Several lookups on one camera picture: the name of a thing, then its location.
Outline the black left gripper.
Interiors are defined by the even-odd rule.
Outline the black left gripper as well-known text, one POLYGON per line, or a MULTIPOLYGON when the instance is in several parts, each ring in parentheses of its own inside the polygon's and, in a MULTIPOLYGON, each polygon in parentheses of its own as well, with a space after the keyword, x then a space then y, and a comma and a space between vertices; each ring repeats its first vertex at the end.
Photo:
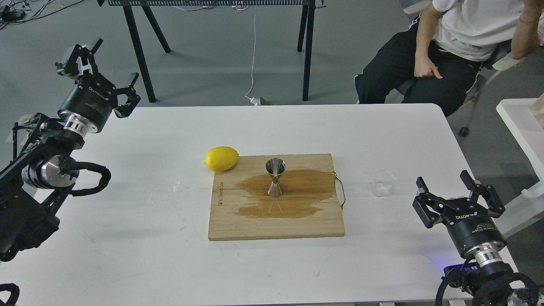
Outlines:
POLYGON ((73 49, 67 49, 63 62, 56 63, 58 75, 76 80, 74 89, 60 106, 58 116, 66 119, 75 114, 86 118, 94 126, 91 133, 103 130, 112 110, 117 118, 127 118, 141 100, 134 89, 138 72, 130 74, 128 85, 115 89, 113 83, 99 73, 94 54, 102 43, 103 39, 99 38, 90 46, 76 44, 73 49), (117 104, 119 95, 126 95, 127 101, 117 104))

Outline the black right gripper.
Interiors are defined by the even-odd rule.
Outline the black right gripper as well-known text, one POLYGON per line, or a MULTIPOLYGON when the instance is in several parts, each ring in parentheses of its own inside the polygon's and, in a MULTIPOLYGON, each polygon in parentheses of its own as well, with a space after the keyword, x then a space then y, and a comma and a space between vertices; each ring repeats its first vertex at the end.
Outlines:
POLYGON ((476 260, 480 267, 503 262, 499 251, 506 242, 493 221, 505 212, 498 193, 493 186, 476 182, 467 170, 460 173, 460 179, 470 191, 469 197, 446 200, 430 193, 423 178, 418 177, 413 208, 426 228, 438 223, 446 226, 461 258, 476 260), (478 204, 480 196, 488 209, 478 204))

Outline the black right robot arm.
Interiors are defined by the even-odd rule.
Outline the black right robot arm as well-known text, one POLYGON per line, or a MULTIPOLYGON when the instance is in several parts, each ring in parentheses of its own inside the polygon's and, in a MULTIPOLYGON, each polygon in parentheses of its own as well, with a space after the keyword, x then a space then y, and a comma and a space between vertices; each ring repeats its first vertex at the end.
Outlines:
POLYGON ((542 306, 539 286, 499 254, 507 243, 493 219, 501 217, 505 207, 495 188, 475 181, 465 170, 460 179, 470 195, 454 199, 432 194, 422 177, 416 179, 415 211, 426 228, 444 224, 464 259, 461 265, 445 267, 435 305, 442 305, 450 286, 471 295, 474 306, 542 306))

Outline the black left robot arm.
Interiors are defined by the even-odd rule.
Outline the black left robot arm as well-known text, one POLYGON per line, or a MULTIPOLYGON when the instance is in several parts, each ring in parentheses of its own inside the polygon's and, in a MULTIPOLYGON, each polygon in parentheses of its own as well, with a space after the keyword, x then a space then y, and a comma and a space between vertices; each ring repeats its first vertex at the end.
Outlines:
POLYGON ((19 251, 37 248, 58 230, 58 209, 68 196, 87 196, 101 192, 111 179, 110 170, 71 157, 84 145, 84 136, 103 130, 111 113, 128 117, 140 101, 134 89, 139 74, 116 88, 102 76, 94 60, 102 39, 93 46, 76 45, 67 50, 64 63, 56 63, 57 73, 74 79, 74 89, 58 110, 58 118, 37 113, 17 132, 29 132, 21 151, 1 172, 1 261, 7 262, 19 251))

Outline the person's right hand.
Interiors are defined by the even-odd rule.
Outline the person's right hand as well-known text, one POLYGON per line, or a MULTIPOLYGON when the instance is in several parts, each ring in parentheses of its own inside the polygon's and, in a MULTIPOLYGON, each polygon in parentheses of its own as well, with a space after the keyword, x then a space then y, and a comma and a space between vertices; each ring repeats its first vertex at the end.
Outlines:
POLYGON ((439 73, 437 66, 430 60, 428 55, 416 54, 414 56, 414 77, 425 78, 435 77, 442 79, 442 75, 439 73))

